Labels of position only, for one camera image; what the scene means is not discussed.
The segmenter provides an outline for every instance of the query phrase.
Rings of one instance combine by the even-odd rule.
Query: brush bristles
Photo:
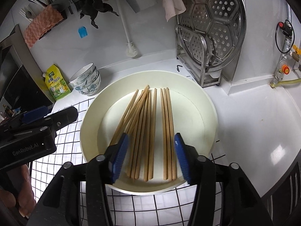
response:
[[[128,48],[126,49],[126,55],[131,58],[135,58],[138,55],[138,51],[133,45],[133,43],[128,43]]]

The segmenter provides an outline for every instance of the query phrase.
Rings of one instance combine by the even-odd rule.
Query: cream-colored pan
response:
[[[88,108],[80,130],[80,142],[85,161],[103,154],[135,91],[146,85],[157,88],[156,130],[154,142],[154,178],[143,181],[144,162],[141,160],[139,179],[126,176],[129,151],[125,156],[122,172],[112,188],[123,193],[156,194],[175,188],[185,182],[179,163],[178,178],[163,180],[163,129],[160,88],[170,89],[175,133],[180,132],[185,144],[194,146],[200,155],[208,156],[217,131],[214,105],[205,91],[192,80],[165,71],[144,71],[126,76],[107,86]]]

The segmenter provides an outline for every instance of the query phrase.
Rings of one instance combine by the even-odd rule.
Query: white wall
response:
[[[155,6],[137,14],[125,0],[120,1],[131,38],[141,55],[175,49],[175,19],[166,22],[161,0],[158,0]],[[115,0],[109,0],[107,3],[119,13]],[[27,0],[17,0],[11,10],[14,23],[20,25],[21,31],[25,30],[29,22],[19,14],[19,10],[28,4]],[[32,8],[40,9],[36,4],[30,3],[30,5]],[[95,22],[99,29],[96,29],[87,16],[76,20],[69,11],[67,16],[69,18],[66,21],[52,28],[52,31],[38,40],[30,50],[43,72],[55,63],[67,78],[70,78],[77,70],[91,62],[94,62],[98,68],[102,68],[129,59],[125,55],[127,39],[120,17],[109,12],[98,13]],[[88,32],[88,36],[82,39],[77,31],[80,26],[85,26]],[[1,26],[0,39],[5,38],[9,33],[10,29]]]
[[[280,52],[275,44],[275,28],[287,18],[285,0],[246,0],[247,30],[233,81],[273,74]],[[301,25],[293,15],[296,45],[299,45]],[[282,49],[284,36],[279,36]]]

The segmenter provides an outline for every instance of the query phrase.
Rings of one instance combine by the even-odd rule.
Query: yellow pouch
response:
[[[71,93],[60,70],[54,64],[50,66],[46,72],[45,83],[55,98],[55,101]]]

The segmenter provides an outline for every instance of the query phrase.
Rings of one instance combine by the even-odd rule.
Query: metal bolt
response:
[[[71,167],[72,163],[70,161],[67,161],[63,164],[63,168],[69,168]]]
[[[40,131],[44,131],[44,130],[46,130],[48,127],[41,127],[40,128]]]
[[[204,161],[206,161],[206,157],[203,156],[203,155],[199,155],[199,156],[198,156],[198,161],[204,162]]]
[[[104,155],[99,155],[96,157],[96,161],[104,161],[105,160],[105,156]]]
[[[237,163],[231,163],[230,166],[233,168],[233,169],[238,169],[239,168],[239,165]]]

